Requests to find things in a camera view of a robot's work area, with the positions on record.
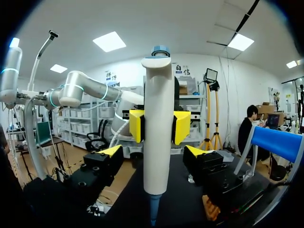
cardboard box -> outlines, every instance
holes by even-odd
[[[180,85],[180,95],[187,95],[187,94],[188,94],[187,86]]]
[[[276,111],[274,105],[257,105],[256,107],[259,114],[274,113]]]

ceiling light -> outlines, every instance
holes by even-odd
[[[111,32],[102,37],[93,39],[93,42],[105,52],[126,47],[126,44],[116,32]]]
[[[66,71],[67,68],[65,68],[65,67],[63,67],[61,65],[55,64],[55,65],[52,66],[52,68],[50,68],[50,70],[58,72],[58,73],[62,73],[64,71]]]
[[[290,68],[293,68],[293,67],[297,66],[297,64],[296,64],[295,61],[292,61],[290,63],[287,63],[286,66],[290,69]]]
[[[14,38],[11,40],[11,43],[10,43],[9,47],[11,47],[11,48],[17,48],[18,45],[19,45],[19,41],[20,41],[20,39],[14,37]]]
[[[232,41],[228,44],[228,47],[245,51],[250,45],[253,44],[253,40],[249,39],[241,34],[237,34]]]

teal monitor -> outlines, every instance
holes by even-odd
[[[36,129],[36,146],[43,145],[49,141],[51,141],[51,135],[49,132],[48,122],[38,123]]]

chair backrest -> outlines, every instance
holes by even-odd
[[[294,163],[298,155],[301,140],[301,135],[255,127],[251,144],[262,147]]]
[[[258,146],[293,162],[295,164],[294,167],[304,164],[304,157],[302,156],[304,152],[304,136],[252,126],[245,149],[234,170],[234,174],[237,175],[240,171],[252,145],[254,159],[251,168],[252,173],[255,172],[256,168]]]

ceiling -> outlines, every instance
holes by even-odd
[[[16,37],[23,50],[20,77],[29,78],[35,57],[48,38],[59,34],[43,54],[36,79],[60,82],[66,72],[49,69],[59,64],[86,71],[98,65],[142,57],[157,44],[171,53],[228,57],[267,70],[279,77],[299,71],[286,63],[300,57],[266,3],[260,1],[240,30],[255,42],[244,52],[210,43],[228,44],[254,0],[52,0],[43,1]],[[93,39],[116,31],[125,48],[105,53]]]

